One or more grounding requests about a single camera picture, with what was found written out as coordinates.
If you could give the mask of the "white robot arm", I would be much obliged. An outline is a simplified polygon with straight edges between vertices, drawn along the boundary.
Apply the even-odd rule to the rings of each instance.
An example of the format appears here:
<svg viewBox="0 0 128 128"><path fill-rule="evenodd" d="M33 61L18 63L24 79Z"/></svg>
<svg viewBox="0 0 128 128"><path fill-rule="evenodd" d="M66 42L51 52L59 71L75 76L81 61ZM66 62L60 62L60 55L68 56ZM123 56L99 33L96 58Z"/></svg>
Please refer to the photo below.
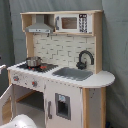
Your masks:
<svg viewBox="0 0 128 128"><path fill-rule="evenodd" d="M1 65L1 66L0 66L0 74L1 74L1 71L2 71L4 68L6 68L6 65Z"/></svg>

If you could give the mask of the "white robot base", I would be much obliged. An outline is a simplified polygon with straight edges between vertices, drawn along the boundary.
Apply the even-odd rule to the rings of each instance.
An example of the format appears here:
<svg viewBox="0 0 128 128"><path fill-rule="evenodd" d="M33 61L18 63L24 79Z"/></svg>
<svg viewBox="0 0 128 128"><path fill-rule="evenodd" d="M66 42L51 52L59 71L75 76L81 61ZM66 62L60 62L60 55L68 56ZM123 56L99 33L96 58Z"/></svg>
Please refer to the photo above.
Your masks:
<svg viewBox="0 0 128 128"><path fill-rule="evenodd" d="M37 128L35 122L27 115L16 116L9 123L1 125L0 128Z"/></svg>

